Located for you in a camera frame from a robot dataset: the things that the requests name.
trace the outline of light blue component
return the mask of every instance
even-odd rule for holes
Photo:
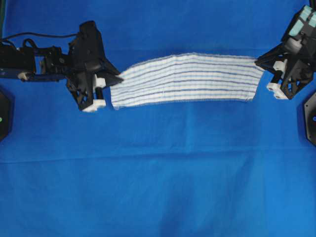
[[[306,21],[306,19],[307,19],[308,16],[311,14],[311,12],[312,12],[312,8],[306,5],[306,6],[303,8],[303,11],[301,12],[300,17],[301,17],[304,21]]]
[[[290,36],[297,36],[298,33],[300,33],[302,27],[304,26],[303,22],[301,20],[297,20],[293,28],[291,29],[289,35]]]
[[[313,16],[311,17],[310,22],[308,24],[312,27],[316,26],[316,12],[313,13]]]

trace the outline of robotic arm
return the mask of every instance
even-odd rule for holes
[[[7,41],[8,38],[2,39],[0,78],[25,82],[67,79],[66,86],[80,110],[92,112],[105,106],[102,88],[123,80],[105,57],[100,32],[89,21],[80,25],[77,34],[69,36],[76,38],[69,43],[68,54],[62,53],[60,47],[38,48],[31,39],[25,39],[20,48]],[[40,62],[41,74],[36,74],[36,56],[44,57]]]

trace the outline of black mount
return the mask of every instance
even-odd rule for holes
[[[316,146],[316,93],[304,104],[307,139]]]
[[[5,94],[0,91],[0,141],[10,132],[11,102]]]
[[[67,88],[80,110],[103,99],[102,88],[123,80],[119,71],[105,57],[102,37],[94,21],[80,25],[76,38],[69,43],[68,54],[60,47],[38,48],[31,39],[25,39],[21,48],[11,42],[0,42],[0,78],[22,81],[59,81],[67,78]],[[35,57],[41,56],[41,74],[36,74]],[[104,79],[102,87],[95,78]]]

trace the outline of blue stripe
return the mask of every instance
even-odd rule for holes
[[[138,74],[138,75],[135,75],[135,76],[132,76],[128,79],[133,79],[133,78],[138,78],[138,77],[142,77],[143,75],[146,75],[146,74],[149,74],[149,73],[155,73],[155,72],[159,72],[161,70],[164,70],[164,69],[167,69],[167,68],[170,68],[170,67],[173,67],[173,66],[180,66],[180,65],[186,65],[186,64],[192,64],[192,63],[195,63],[195,64],[202,64],[202,65],[219,65],[219,66],[238,66],[238,67],[245,67],[245,68],[255,68],[255,66],[240,66],[240,65],[234,65],[234,64],[214,64],[214,63],[197,63],[197,62],[189,62],[189,63],[175,63],[175,64],[171,64],[171,65],[168,65],[164,68],[159,68],[159,69],[156,69],[156,70],[151,70],[151,71],[148,71],[148,72],[144,72],[144,73],[141,73],[141,74]],[[199,66],[192,66],[192,68],[201,68],[201,69],[209,69],[209,68],[205,68],[205,67],[199,67]],[[250,70],[240,70],[240,69],[234,69],[235,71],[239,71],[239,72],[249,72],[249,73],[254,73],[258,76],[261,76],[262,73],[256,73],[255,71],[250,71]]]
[[[155,80],[159,80],[159,79],[162,79],[162,78],[165,78],[165,77],[169,77],[169,76],[173,76],[173,75],[180,75],[180,74],[184,74],[184,73],[223,73],[223,74],[228,74],[228,75],[233,75],[233,76],[243,76],[243,77],[251,77],[251,78],[260,79],[259,77],[249,76],[249,75],[246,75],[246,74],[226,73],[226,72],[221,72],[221,71],[186,71],[186,72],[171,73],[171,74],[159,77],[159,78],[154,78],[154,79],[151,79],[151,80],[143,81],[143,82],[141,82],[139,84],[135,84],[133,86],[143,85],[143,84],[146,84],[146,83],[149,83],[149,82],[152,82],[152,81],[155,81]]]
[[[202,101],[237,101],[237,102],[246,102],[251,101],[252,99],[240,99],[240,98],[213,98],[213,99],[186,99],[186,100],[168,100],[168,101],[161,101],[161,102],[148,102],[140,105],[132,105],[129,107],[140,107],[145,105],[159,105],[159,104],[168,104],[174,102],[202,102]],[[121,108],[126,108],[128,106],[114,106],[114,109],[119,110]]]
[[[117,97],[119,95],[122,95],[122,94],[130,94],[130,93],[134,93],[138,90],[146,90],[146,89],[150,89],[150,88],[155,88],[155,87],[158,87],[158,86],[161,86],[161,85],[167,85],[167,84],[171,84],[171,83],[182,83],[182,82],[197,82],[197,81],[205,81],[205,82],[209,82],[210,80],[207,80],[207,79],[198,79],[198,80],[173,80],[173,81],[168,81],[168,82],[165,82],[165,83],[160,83],[160,84],[157,84],[157,85],[152,85],[152,86],[148,86],[148,87],[141,87],[141,88],[138,88],[138,89],[135,89],[135,90],[129,90],[128,88],[126,89],[127,91],[122,91],[118,94],[113,94],[114,97]],[[203,83],[203,84],[196,84],[194,83],[194,86],[205,86],[206,84]],[[183,84],[179,84],[179,85],[175,85],[174,87],[180,87],[180,86],[185,86]],[[223,84],[217,84],[216,86],[228,86],[227,84],[226,85],[223,85]]]
[[[134,67],[137,67],[137,66],[144,65],[146,63],[158,62],[158,61],[166,60],[166,59],[169,59],[169,58],[172,58],[172,57],[179,58],[179,57],[182,57],[182,56],[191,56],[191,55],[202,56],[202,57],[210,57],[210,58],[232,58],[232,59],[249,59],[249,60],[252,59],[253,61],[255,60],[255,58],[248,57],[248,56],[230,56],[230,55],[225,56],[225,55],[214,55],[214,54],[203,54],[203,53],[183,53],[183,54],[179,54],[179,55],[170,55],[170,56],[166,56],[166,57],[162,57],[162,58],[150,59],[150,60],[147,60],[145,62],[134,64],[131,67],[129,67],[127,70],[129,70],[131,68],[134,68]]]
[[[227,94],[227,93],[225,93],[225,94],[216,94],[216,96],[227,96],[227,95],[230,95],[230,94]],[[163,98],[166,99],[166,98],[174,98],[174,97],[181,97],[181,96],[183,96],[183,95],[164,96]],[[190,95],[190,94],[186,95],[186,97],[193,97],[193,96],[214,96],[214,94],[209,93],[209,94],[198,94],[198,95]],[[240,98],[240,94],[239,95],[238,94],[231,94],[230,96],[235,96],[236,98]],[[161,96],[160,97],[151,98],[151,100],[155,100],[155,99],[159,99],[159,98],[161,98]],[[125,106],[133,104],[133,103],[138,103],[139,101],[142,101],[142,100],[143,99],[125,103]]]
[[[193,76],[188,75],[188,76],[179,76],[179,77],[174,77],[174,79],[177,78],[192,78]],[[210,78],[210,76],[208,75],[200,75],[200,76],[195,76],[195,78]],[[230,77],[223,77],[223,76],[212,76],[212,78],[222,78],[222,79],[235,79],[235,78],[230,78]],[[253,81],[252,79],[243,79],[245,81]],[[234,83],[234,84],[245,84],[245,85],[254,85],[254,86],[258,86],[259,81],[257,81],[256,83],[250,83],[250,82],[240,82],[240,81],[231,81],[231,80],[217,80],[217,79],[193,79],[192,81],[213,81],[213,82],[228,82],[228,83]],[[135,86],[129,86],[129,87],[122,87],[124,85],[118,84],[117,86],[112,87],[113,90],[115,91],[126,91],[129,90],[131,88],[135,88]]]
[[[193,62],[187,62],[187,63],[184,63],[184,64],[189,64],[189,63],[198,63],[198,64],[203,64],[203,63],[201,63],[201,62],[204,62],[205,64],[208,64],[208,63],[206,63],[206,62],[213,62],[213,63],[209,63],[210,65],[222,65],[222,66],[237,66],[237,67],[246,67],[246,68],[254,68],[254,69],[256,69],[256,70],[258,70],[259,72],[264,72],[264,71],[261,71],[257,66],[255,66],[255,64],[254,64],[254,61],[253,62],[247,62],[247,63],[252,63],[253,64],[253,66],[250,66],[250,65],[243,65],[242,64],[242,62],[240,62],[241,63],[241,65],[240,64],[237,64],[236,62],[234,63],[234,62],[227,62],[227,61],[214,61],[214,60],[205,60],[205,59],[199,59],[199,58],[193,58],[193,59],[182,59],[182,60],[180,60],[180,59],[176,59],[176,61],[177,62],[184,62],[184,61],[188,61],[188,60],[195,60],[195,61],[193,61]],[[127,75],[130,75],[130,74],[135,74],[135,73],[137,73],[137,72],[142,72],[142,71],[144,71],[144,70],[147,70],[147,69],[150,69],[150,68],[156,68],[156,67],[158,67],[158,66],[163,66],[163,65],[166,65],[166,64],[170,64],[170,63],[172,63],[172,61],[170,61],[170,62],[165,62],[165,63],[162,63],[162,64],[159,64],[159,65],[151,65],[151,66],[147,66],[146,68],[143,68],[143,69],[139,69],[138,71],[136,71],[136,72],[129,72],[129,73],[126,73],[124,76],[127,76]]]
[[[120,102],[120,101],[124,101],[124,100],[130,100],[130,99],[136,99],[136,98],[140,98],[140,97],[144,97],[144,96],[149,96],[149,95],[155,95],[155,94],[161,94],[161,93],[171,93],[171,92],[182,92],[182,91],[240,91],[240,92],[252,92],[252,93],[256,93],[256,91],[251,91],[251,90],[233,90],[233,89],[181,89],[181,90],[167,90],[167,91],[159,91],[159,92],[153,92],[153,93],[148,93],[148,94],[144,94],[144,95],[138,95],[138,96],[131,96],[131,97],[127,97],[127,98],[124,98],[124,99],[120,99],[120,100],[116,100],[116,101],[113,101],[112,103],[117,103],[117,102]]]

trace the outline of white towel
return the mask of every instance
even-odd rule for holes
[[[251,101],[263,74],[254,58],[187,53],[149,60],[120,74],[115,109],[200,100]]]

